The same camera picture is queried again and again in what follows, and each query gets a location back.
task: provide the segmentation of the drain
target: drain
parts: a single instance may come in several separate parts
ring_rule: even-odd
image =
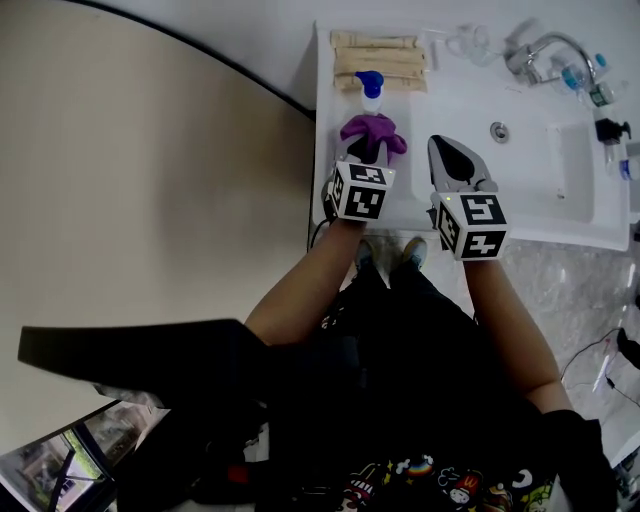
[[[504,125],[504,123],[492,123],[489,128],[489,132],[491,133],[491,137],[498,144],[504,144],[509,140],[509,130]]]

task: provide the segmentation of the purple cloth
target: purple cloth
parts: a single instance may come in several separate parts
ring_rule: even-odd
[[[393,153],[403,155],[407,152],[407,142],[396,134],[396,125],[387,116],[355,116],[340,130],[342,140],[362,134],[367,137],[367,161],[375,162],[378,159],[378,150],[381,142],[387,143],[387,156],[391,163]]]

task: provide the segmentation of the floor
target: floor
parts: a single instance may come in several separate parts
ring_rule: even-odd
[[[376,250],[385,279],[413,236],[408,232],[383,232],[367,237]],[[423,273],[442,293],[473,315],[462,264],[441,250],[435,234],[427,242],[429,252]],[[637,246],[640,244],[632,242],[629,250],[622,253],[514,240],[505,250],[502,260],[505,270],[551,345],[560,369],[581,348],[615,327],[623,326],[631,339],[640,337],[640,311],[633,303],[638,286],[637,269],[640,270]],[[601,423],[628,405],[626,398],[604,382],[593,391],[607,354],[614,358],[608,366],[609,377],[625,394],[634,400],[640,398],[640,372],[624,357],[616,355],[616,350],[615,343],[600,343],[586,350],[571,363],[565,376],[574,408],[584,417],[598,418]]]

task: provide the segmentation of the sink basin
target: sink basin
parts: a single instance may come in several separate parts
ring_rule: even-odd
[[[330,74],[333,67],[329,31],[326,41],[321,32],[319,29],[316,223],[324,218],[319,187],[329,173],[337,132],[360,113],[357,93],[344,94],[331,86],[321,91],[323,68]],[[477,67],[450,55],[442,34],[429,30],[421,34],[423,44],[437,54],[438,66],[427,75],[426,94],[385,92],[381,112],[396,123],[409,151],[391,162],[397,171],[394,187],[383,216],[369,228],[432,229],[426,214],[434,190],[427,140],[439,134],[460,141],[485,160],[500,188],[512,238],[625,250],[628,186],[617,173],[610,176],[606,172],[604,146],[596,139],[592,112],[549,84],[534,88],[518,84],[501,59],[487,68]],[[490,127],[494,122],[506,126],[506,143],[493,139]]]

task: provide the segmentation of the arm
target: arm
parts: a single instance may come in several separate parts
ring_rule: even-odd
[[[247,318],[245,325],[267,345],[305,340],[335,299],[366,224],[338,219]]]
[[[464,264],[480,324],[509,380],[541,412],[571,409],[553,353],[498,261]]]

